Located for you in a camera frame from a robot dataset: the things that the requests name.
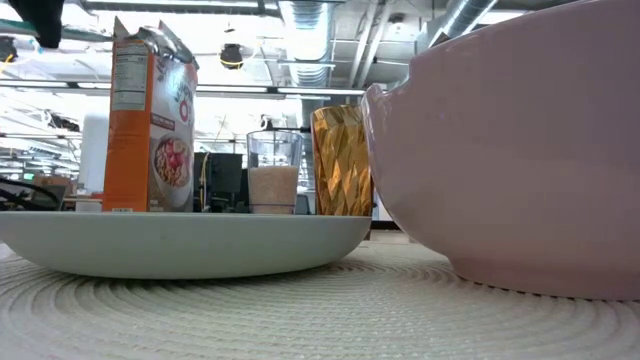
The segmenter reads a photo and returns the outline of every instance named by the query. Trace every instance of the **round woven mat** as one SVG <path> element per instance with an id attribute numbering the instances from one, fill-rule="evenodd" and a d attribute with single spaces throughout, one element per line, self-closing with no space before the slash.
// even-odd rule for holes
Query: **round woven mat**
<path id="1" fill-rule="evenodd" d="M 464 281 L 419 245 L 309 271 L 123 281 L 0 261 L 6 359 L 640 359 L 640 304 Z"/>

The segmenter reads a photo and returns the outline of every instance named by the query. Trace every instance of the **pink bowl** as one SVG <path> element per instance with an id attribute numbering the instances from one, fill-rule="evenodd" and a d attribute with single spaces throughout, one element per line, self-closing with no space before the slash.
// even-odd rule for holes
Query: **pink bowl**
<path id="1" fill-rule="evenodd" d="M 371 87 L 371 167 L 398 225 L 470 280 L 640 299 L 638 19 L 637 0 L 559 6 Z"/>

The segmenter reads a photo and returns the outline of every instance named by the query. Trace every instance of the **drinking glass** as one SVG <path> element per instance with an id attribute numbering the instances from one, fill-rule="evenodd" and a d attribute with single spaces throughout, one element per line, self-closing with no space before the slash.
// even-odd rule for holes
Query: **drinking glass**
<path id="1" fill-rule="evenodd" d="M 247 134 L 249 206 L 254 214 L 293 214 L 302 136 L 286 131 Z"/>

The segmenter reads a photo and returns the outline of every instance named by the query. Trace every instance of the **cereal box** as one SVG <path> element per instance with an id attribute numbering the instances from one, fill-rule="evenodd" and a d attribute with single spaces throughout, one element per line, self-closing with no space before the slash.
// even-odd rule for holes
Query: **cereal box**
<path id="1" fill-rule="evenodd" d="M 190 212 L 195 59 L 163 23 L 114 34 L 103 210 Z"/>

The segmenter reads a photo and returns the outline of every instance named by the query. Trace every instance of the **white tray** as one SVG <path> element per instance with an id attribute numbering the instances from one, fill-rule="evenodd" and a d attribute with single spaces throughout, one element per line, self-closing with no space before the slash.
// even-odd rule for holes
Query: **white tray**
<path id="1" fill-rule="evenodd" d="M 302 270 L 350 253 L 371 219 L 176 213 L 0 213 L 0 240 L 53 270 L 202 279 Z"/>

